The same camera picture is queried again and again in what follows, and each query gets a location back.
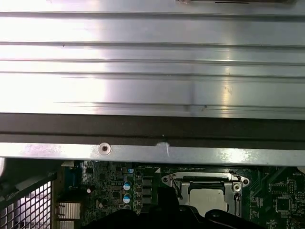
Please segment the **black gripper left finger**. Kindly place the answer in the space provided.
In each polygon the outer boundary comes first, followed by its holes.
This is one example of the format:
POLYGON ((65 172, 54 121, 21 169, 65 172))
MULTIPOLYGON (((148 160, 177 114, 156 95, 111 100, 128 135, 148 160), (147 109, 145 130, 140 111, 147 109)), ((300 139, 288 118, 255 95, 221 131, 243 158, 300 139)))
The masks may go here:
POLYGON ((83 226, 84 229, 201 229, 203 224, 189 211, 181 211, 174 188, 158 189, 158 203, 136 214, 121 209, 83 226))

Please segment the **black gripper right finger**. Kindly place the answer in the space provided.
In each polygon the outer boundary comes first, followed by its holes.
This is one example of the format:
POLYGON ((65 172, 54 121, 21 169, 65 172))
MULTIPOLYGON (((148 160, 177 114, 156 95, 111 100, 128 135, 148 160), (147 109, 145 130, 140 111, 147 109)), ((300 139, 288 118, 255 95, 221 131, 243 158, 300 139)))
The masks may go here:
POLYGON ((263 229, 258 224, 219 209, 208 211, 205 214, 205 218, 226 229, 263 229))

